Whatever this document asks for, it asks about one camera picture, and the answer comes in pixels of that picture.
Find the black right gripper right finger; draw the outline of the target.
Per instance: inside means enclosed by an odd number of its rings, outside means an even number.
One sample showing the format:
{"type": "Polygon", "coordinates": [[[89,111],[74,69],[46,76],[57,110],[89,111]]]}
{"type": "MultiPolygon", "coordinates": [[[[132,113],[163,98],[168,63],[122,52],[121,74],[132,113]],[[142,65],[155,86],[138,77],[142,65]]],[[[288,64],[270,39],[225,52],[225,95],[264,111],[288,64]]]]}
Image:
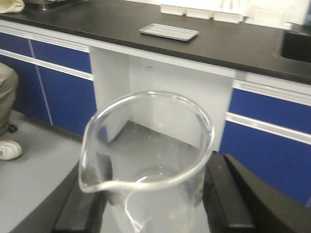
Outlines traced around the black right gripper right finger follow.
{"type": "Polygon", "coordinates": [[[203,204],[212,233],[309,233],[311,210],[280,193],[229,154],[205,168],[203,204]]]}

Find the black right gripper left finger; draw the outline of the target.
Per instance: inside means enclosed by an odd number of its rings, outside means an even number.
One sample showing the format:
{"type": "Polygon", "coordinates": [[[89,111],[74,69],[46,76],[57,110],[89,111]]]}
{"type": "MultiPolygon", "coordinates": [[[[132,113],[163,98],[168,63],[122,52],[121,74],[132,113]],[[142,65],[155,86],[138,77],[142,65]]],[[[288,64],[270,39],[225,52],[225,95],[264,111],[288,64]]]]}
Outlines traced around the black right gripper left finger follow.
{"type": "Polygon", "coordinates": [[[106,206],[102,192],[84,193],[78,165],[17,226],[12,233],[99,233],[106,206]]]}

